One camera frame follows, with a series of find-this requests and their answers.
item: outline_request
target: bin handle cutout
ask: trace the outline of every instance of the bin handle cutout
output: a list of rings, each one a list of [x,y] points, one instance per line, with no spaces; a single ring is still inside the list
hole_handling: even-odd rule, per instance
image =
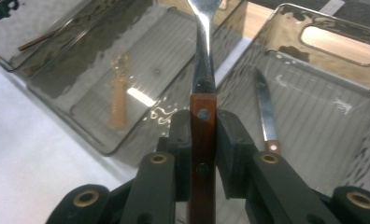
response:
[[[301,41],[311,48],[335,57],[362,66],[370,66],[370,45],[358,40],[323,30],[317,26],[307,26],[301,33]]]

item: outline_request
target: white table surface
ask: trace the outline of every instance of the white table surface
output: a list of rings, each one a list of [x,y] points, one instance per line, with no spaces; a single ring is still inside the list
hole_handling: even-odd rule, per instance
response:
[[[0,67],[0,223],[45,223],[70,190],[115,189],[135,176],[135,167],[74,138],[11,76]]]

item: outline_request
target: wooden object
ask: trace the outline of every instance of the wooden object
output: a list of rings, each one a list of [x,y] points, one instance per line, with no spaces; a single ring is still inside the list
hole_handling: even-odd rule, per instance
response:
[[[127,78],[118,75],[113,80],[113,96],[110,111],[110,126],[115,129],[126,127],[126,84]]]
[[[39,44],[40,42],[42,42],[42,41],[44,41],[44,40],[47,40],[47,39],[51,38],[51,37],[52,37],[52,36],[54,36],[54,35],[55,35],[59,30],[60,30],[60,28],[59,28],[59,29],[56,29],[56,30],[53,30],[53,31],[50,31],[50,32],[48,32],[47,34],[42,35],[41,37],[39,37],[39,38],[37,38],[37,39],[35,39],[35,40],[31,41],[31,42],[28,42],[28,43],[26,43],[26,44],[24,44],[24,45],[21,45],[21,46],[19,46],[19,47],[18,47],[18,50],[19,50],[19,51],[23,51],[23,50],[29,49],[29,48],[31,48],[32,46],[37,45],[37,44]]]
[[[188,223],[215,223],[215,133],[217,95],[191,95],[192,183]]]

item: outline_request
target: knife handle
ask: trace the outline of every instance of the knife handle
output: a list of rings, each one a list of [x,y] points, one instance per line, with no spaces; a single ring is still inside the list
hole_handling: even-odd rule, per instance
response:
[[[278,140],[267,140],[265,143],[267,151],[281,154],[281,147]]]

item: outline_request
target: knife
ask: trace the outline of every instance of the knife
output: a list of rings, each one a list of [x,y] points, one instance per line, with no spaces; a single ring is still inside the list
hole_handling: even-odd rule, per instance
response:
[[[270,152],[280,154],[281,148],[276,132],[274,108],[270,97],[269,87],[267,86],[264,75],[258,68],[255,68],[254,73],[266,149]]]

